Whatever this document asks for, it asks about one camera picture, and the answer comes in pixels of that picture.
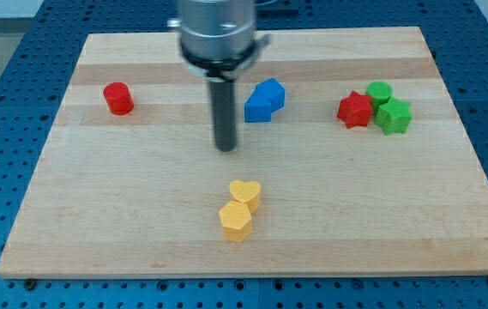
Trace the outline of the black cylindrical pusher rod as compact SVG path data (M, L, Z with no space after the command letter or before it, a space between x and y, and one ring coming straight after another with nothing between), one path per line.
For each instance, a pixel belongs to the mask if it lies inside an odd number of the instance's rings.
M236 95L234 82L209 82L214 143L221 152L237 145Z

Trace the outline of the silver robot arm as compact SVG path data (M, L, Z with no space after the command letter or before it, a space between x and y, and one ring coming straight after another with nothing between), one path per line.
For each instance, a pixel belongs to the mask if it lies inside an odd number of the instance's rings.
M177 0L167 26L179 33L184 63L208 84L214 144L237 145L236 80L259 58L271 37L256 36L254 0Z

